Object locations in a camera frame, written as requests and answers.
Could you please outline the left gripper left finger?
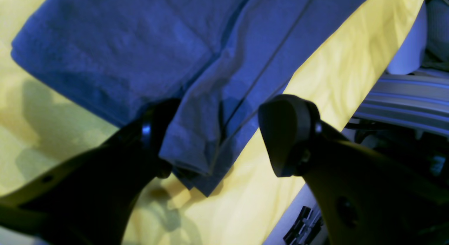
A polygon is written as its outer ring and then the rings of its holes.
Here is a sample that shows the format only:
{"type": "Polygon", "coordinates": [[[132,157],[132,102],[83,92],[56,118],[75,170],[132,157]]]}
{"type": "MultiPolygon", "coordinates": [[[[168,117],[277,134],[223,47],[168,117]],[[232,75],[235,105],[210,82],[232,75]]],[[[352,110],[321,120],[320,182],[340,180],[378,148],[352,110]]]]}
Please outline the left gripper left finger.
{"type": "Polygon", "coordinates": [[[100,146],[1,197],[1,226],[53,245],[120,245],[142,190],[173,170],[158,153],[180,102],[149,106],[100,146]]]}

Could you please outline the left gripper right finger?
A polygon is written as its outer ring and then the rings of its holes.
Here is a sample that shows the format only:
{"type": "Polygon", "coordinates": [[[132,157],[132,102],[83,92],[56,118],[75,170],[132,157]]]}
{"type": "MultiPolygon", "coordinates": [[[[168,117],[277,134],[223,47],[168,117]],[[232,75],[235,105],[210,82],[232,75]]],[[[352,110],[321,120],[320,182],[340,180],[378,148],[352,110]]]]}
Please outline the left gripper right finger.
{"type": "Polygon", "coordinates": [[[263,103],[258,122],[275,175],[305,180],[330,244],[448,244],[448,185],[421,162],[351,142],[295,95],[263,103]]]}

